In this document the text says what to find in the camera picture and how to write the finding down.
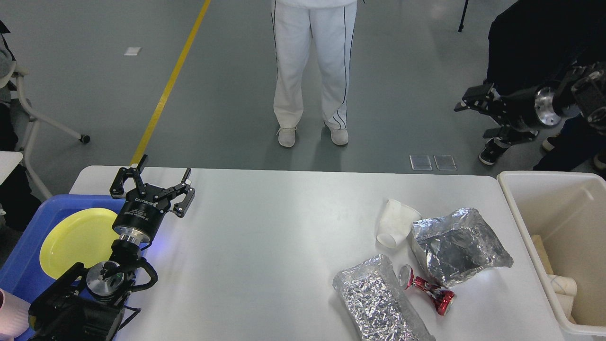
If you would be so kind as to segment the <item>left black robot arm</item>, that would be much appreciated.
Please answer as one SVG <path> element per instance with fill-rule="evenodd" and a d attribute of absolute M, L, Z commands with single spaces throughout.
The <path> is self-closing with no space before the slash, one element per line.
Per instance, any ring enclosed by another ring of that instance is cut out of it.
<path fill-rule="evenodd" d="M 31 304 L 33 341 L 111 341 L 139 314 L 132 308 L 125 316 L 130 295 L 158 281 L 143 251 L 153 244 L 165 215 L 184 217 L 196 193 L 190 168 L 175 186 L 143 182 L 147 159 L 143 155 L 136 165 L 121 167 L 110 186 L 112 198 L 125 200 L 112 223 L 117 234 L 112 253 L 88 268 L 74 263 Z"/>

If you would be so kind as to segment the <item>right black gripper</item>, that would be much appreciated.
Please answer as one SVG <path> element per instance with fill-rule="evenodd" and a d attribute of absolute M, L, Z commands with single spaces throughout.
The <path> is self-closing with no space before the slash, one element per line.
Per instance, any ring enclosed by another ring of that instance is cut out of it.
<path fill-rule="evenodd" d="M 484 83 L 468 88 L 453 110 L 474 110 L 493 119 L 504 119 L 506 126 L 485 130 L 483 138 L 499 139 L 506 145 L 524 144 L 534 142 L 539 130 L 562 121 L 553 104 L 555 93 L 554 87 L 536 86 L 502 96 L 494 83 Z"/>

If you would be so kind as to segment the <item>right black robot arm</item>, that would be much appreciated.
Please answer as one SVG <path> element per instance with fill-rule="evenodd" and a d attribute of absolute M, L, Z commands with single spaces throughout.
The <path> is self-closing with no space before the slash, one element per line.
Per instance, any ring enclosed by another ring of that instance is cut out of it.
<path fill-rule="evenodd" d="M 532 142 L 544 129 L 564 118 L 581 115 L 589 127 L 605 134 L 605 63 L 571 67 L 560 81 L 500 95 L 493 83 L 470 87 L 455 112 L 474 110 L 499 125 L 485 130 L 483 138 L 498 138 L 507 145 Z"/>

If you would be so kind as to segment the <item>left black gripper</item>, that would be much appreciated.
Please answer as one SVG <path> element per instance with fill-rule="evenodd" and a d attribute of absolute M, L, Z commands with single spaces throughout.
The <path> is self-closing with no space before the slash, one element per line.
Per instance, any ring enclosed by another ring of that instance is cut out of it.
<path fill-rule="evenodd" d="M 109 188 L 113 199 L 125 198 L 112 225 L 113 231 L 119 235 L 134 235 L 140 242 L 153 242 L 167 212 L 183 218 L 196 194 L 189 181 L 191 168 L 186 168 L 181 181 L 175 186 L 161 188 L 144 184 L 141 174 L 148 157 L 143 154 L 136 166 L 120 168 Z M 135 188 L 125 194 L 124 184 L 128 179 L 134 180 Z"/>

